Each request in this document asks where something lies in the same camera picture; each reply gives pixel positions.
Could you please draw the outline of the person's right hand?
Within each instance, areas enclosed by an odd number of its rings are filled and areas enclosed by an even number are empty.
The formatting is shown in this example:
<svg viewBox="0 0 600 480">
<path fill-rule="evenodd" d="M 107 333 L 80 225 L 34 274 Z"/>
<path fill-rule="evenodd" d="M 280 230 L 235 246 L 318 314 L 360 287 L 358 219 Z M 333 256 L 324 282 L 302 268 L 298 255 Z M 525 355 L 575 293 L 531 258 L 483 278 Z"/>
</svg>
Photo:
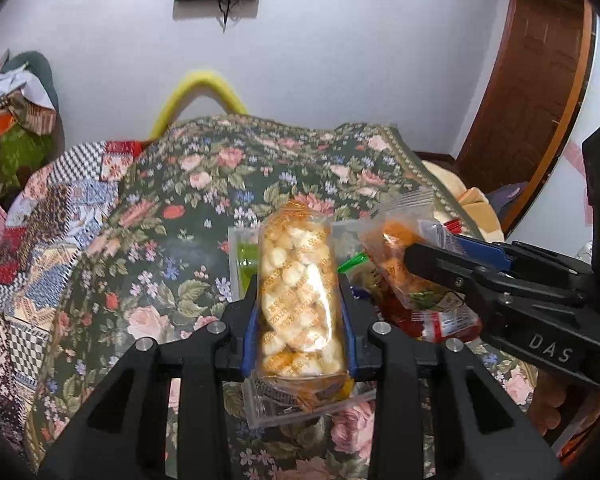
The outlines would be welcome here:
<svg viewBox="0 0 600 480">
<path fill-rule="evenodd" d="M 568 385 L 565 377 L 539 371 L 527 417 L 541 436 L 558 427 L 559 408 L 565 403 Z"/>
</svg>

